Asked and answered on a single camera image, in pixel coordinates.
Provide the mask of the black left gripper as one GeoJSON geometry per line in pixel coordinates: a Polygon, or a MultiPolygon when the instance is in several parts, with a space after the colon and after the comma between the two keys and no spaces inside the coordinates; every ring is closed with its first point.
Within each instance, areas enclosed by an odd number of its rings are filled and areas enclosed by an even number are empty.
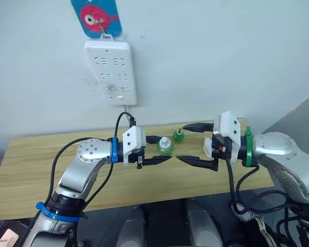
{"type": "Polygon", "coordinates": [[[160,139],[160,136],[155,135],[147,135],[143,137],[141,146],[131,151],[130,163],[136,163],[136,168],[142,169],[143,166],[156,165],[171,159],[172,156],[168,155],[159,155],[153,156],[152,158],[145,158],[145,147],[147,143],[157,144],[160,139]]]}

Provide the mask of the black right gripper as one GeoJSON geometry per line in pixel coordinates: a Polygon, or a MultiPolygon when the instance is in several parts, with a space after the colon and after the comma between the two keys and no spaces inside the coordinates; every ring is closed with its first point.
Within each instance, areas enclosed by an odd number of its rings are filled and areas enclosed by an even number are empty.
{"type": "MultiPolygon", "coordinates": [[[[184,130],[191,132],[204,133],[212,132],[213,123],[190,123],[182,127],[184,130]]],[[[232,157],[232,140],[229,137],[212,135],[212,158],[214,160],[202,160],[200,157],[191,155],[180,155],[177,158],[191,166],[218,171],[218,160],[230,160],[232,157]]]]}

